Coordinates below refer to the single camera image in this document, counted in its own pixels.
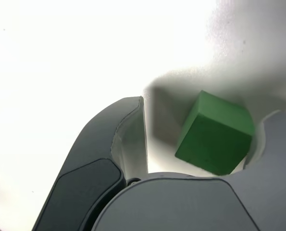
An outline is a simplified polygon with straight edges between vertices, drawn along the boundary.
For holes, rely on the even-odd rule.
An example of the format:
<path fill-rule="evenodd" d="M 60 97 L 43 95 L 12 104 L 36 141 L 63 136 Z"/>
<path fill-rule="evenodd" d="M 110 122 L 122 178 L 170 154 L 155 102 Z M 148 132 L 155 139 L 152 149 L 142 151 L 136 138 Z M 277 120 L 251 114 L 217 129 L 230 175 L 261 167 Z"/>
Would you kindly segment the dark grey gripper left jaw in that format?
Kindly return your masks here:
<path fill-rule="evenodd" d="M 82 129 L 34 224 L 36 231 L 89 231 L 130 179 L 148 173 L 144 99 L 116 101 Z"/>

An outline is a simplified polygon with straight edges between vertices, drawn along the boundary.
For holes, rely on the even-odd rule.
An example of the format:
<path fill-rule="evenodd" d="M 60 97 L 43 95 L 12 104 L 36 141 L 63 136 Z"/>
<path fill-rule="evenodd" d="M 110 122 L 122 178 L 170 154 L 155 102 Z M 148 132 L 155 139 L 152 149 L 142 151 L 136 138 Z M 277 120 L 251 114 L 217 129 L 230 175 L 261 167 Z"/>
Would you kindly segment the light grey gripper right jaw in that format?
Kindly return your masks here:
<path fill-rule="evenodd" d="M 118 193 L 95 231 L 286 231 L 286 114 L 260 125 L 258 160 L 214 178 L 169 174 Z"/>

